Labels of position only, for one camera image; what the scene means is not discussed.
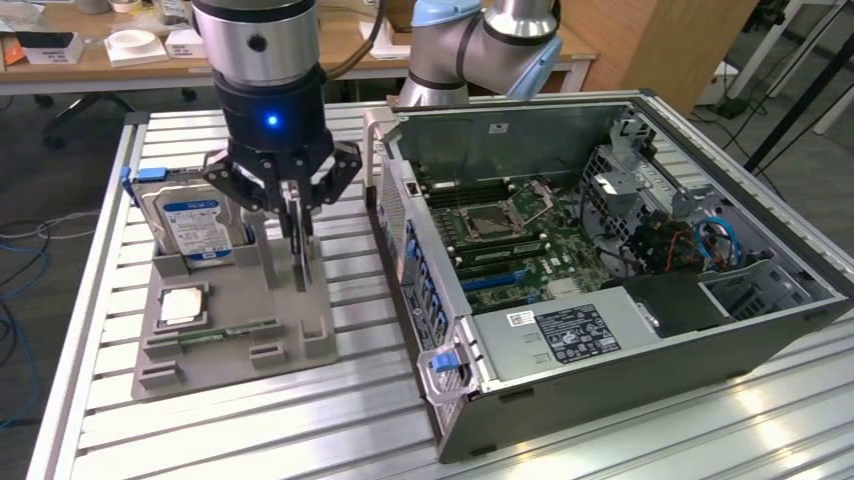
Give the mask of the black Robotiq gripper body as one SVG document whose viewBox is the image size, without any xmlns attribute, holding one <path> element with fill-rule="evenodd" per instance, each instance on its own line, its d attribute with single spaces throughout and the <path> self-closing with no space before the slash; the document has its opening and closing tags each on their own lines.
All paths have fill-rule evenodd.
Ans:
<svg viewBox="0 0 854 480">
<path fill-rule="evenodd" d="M 281 85 L 245 85 L 216 72 L 215 91 L 232 143 L 263 153 L 326 159 L 334 141 L 325 116 L 325 81 L 325 73 L 309 72 Z"/>
</svg>

